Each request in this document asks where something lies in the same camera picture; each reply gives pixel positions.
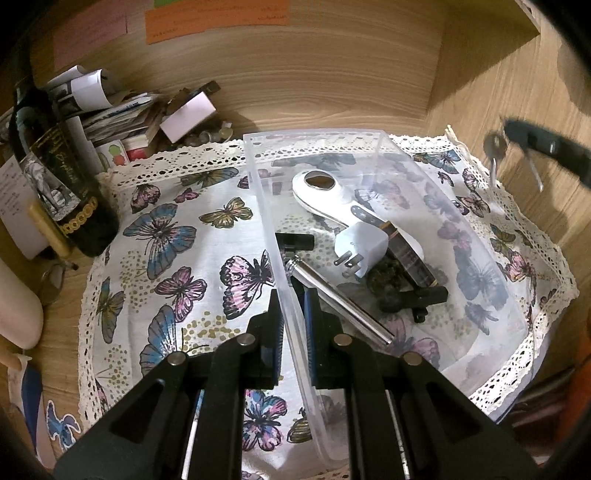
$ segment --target gold writing on bottle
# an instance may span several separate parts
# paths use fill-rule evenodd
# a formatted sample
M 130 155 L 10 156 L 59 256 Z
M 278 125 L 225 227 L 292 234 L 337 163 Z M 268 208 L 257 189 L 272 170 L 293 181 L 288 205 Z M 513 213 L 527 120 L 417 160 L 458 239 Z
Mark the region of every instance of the gold writing on bottle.
M 68 235 L 69 233 L 78 230 L 92 216 L 98 205 L 99 203 L 97 202 L 96 197 L 91 197 L 88 203 L 82 207 L 82 211 L 79 212 L 75 218 L 64 225 L 60 225 L 61 231 L 65 235 Z

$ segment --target handwritten note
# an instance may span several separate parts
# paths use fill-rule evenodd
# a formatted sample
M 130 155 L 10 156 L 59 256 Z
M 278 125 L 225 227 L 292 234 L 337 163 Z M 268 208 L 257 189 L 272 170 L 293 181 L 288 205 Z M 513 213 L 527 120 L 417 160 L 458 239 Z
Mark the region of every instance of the handwritten note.
M 126 2 L 100 0 L 67 20 L 53 34 L 54 67 L 59 70 L 127 33 Z
M 287 25 L 289 0 L 181 0 L 148 10 L 146 42 L 239 25 Z
M 29 260 L 49 245 L 27 214 L 29 204 L 37 198 L 17 161 L 11 157 L 0 167 L 0 219 Z

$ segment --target dark glass bottle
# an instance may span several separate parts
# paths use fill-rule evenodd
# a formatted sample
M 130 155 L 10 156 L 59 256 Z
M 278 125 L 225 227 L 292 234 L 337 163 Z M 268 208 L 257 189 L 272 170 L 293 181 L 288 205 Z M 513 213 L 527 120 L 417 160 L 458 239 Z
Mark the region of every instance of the dark glass bottle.
M 35 87 L 28 41 L 14 57 L 14 111 L 10 145 L 49 215 L 88 257 L 96 257 L 115 238 L 116 213 L 69 146 L 47 92 Z

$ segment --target yellow butterfly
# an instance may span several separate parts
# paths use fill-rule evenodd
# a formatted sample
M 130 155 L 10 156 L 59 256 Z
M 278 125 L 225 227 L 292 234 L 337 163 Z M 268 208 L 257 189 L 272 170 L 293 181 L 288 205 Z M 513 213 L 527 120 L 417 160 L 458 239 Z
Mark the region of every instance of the yellow butterfly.
M 244 201 L 240 197 L 235 197 L 223 209 L 201 215 L 199 220 L 203 223 L 211 223 L 215 228 L 232 228 L 234 221 L 251 218 L 252 210 L 244 206 Z

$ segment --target transparent plastic bin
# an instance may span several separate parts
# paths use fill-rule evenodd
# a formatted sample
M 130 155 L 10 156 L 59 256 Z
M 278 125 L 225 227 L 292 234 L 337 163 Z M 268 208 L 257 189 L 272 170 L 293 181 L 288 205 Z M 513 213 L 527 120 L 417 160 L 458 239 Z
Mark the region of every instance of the transparent plastic bin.
M 298 172 L 314 168 L 329 171 L 340 184 L 356 194 L 371 191 L 375 185 L 389 186 L 388 192 L 376 194 L 378 201 L 371 202 L 375 214 L 412 235 L 423 249 L 425 263 L 443 271 L 450 280 L 446 284 L 448 302 L 429 307 L 427 321 L 421 324 L 431 337 L 437 331 L 439 348 L 444 352 L 442 357 L 447 358 L 447 364 L 437 366 L 444 374 L 448 369 L 466 368 L 462 359 L 468 351 L 473 356 L 475 346 L 481 348 L 482 342 L 486 346 L 487 342 L 498 339 L 502 343 L 500 349 L 487 358 L 486 365 L 479 371 L 484 383 L 525 338 L 526 319 L 489 251 L 457 207 L 386 133 L 335 129 L 265 132 L 245 135 L 244 144 L 249 184 L 256 194 L 263 220 L 265 244 L 307 420 L 319 456 L 327 468 L 342 466 L 348 459 L 346 418 L 335 414 L 335 405 L 345 403 L 344 393 L 319 391 L 310 382 L 306 324 L 275 239 L 275 232 L 280 230 L 316 236 L 313 225 L 318 218 L 300 206 L 291 191 L 291 180 Z M 438 235 L 442 228 L 449 230 L 445 237 L 454 237 L 454 232 L 462 233 L 457 234 L 456 239 L 442 238 Z M 327 257 L 320 260 L 309 257 L 310 264 L 332 284 L 342 284 L 345 281 L 343 270 L 328 261 L 335 260 L 337 255 L 332 251 L 331 257 L 330 245 L 322 245 L 323 255 Z M 350 283 L 350 289 L 345 292 L 358 288 L 354 279 Z M 363 304 L 363 301 L 371 302 L 371 296 L 363 296 L 363 301 L 353 300 L 374 317 L 377 315 L 374 314 L 375 305 Z M 486 323 L 489 333 L 484 340 L 482 329 L 469 318 L 474 315 L 476 320 Z M 437 330 L 437 325 L 449 327 Z

